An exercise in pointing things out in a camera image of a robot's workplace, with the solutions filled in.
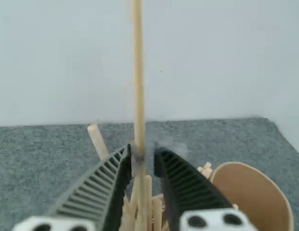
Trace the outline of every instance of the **cardboard cup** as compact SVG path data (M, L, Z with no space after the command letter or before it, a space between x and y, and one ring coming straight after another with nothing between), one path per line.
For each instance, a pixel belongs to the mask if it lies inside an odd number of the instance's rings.
M259 231L294 230L287 198L256 168L240 162L226 162L213 171L210 181L232 204L238 205Z

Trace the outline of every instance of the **gripper jaw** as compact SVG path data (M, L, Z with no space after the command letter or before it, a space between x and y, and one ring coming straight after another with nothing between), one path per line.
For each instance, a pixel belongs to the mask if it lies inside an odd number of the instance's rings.
M171 231L179 230L179 220L185 211L232 207L195 167L166 148L155 148L154 173L161 178Z
M94 222L96 231L117 231L124 191L130 180L128 144L87 171L45 215L89 219Z

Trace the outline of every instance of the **wooden skewer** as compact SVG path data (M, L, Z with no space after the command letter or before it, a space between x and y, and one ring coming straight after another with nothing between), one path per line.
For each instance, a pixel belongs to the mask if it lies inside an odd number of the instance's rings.
M103 137L98 129L97 124L91 124L87 127L87 131L90 135L91 141L96 149L101 160L107 158L109 151L107 150L106 144L103 141Z
M134 49L134 89L135 117L134 140L142 157L145 157L145 117L144 117L144 86L143 86L143 30L142 30L142 1L132 1L133 18L133 49ZM145 165L141 164L137 175L137 201L140 230L146 231L146 194L145 194Z
M146 200L147 200L147 231L152 230L152 178L145 177L146 182Z
M153 199L154 231L161 231L162 228L162 201Z

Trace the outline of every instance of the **carpet floor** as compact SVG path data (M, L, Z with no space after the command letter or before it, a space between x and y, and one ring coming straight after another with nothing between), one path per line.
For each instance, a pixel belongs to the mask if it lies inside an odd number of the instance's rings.
M42 215L99 158L86 125L0 128L0 231ZM132 124L99 126L109 151L133 139ZM268 175L287 196L299 230L299 154L268 119L226 119L146 124L146 165L159 140L193 166L239 161ZM153 194L161 192L153 178Z

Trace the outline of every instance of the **white backdrop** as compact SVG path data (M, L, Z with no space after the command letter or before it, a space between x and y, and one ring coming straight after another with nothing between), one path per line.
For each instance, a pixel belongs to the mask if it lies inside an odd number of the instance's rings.
M132 121L124 5L0 0L0 126ZM299 150L299 0L144 0L143 26L148 120L263 116Z

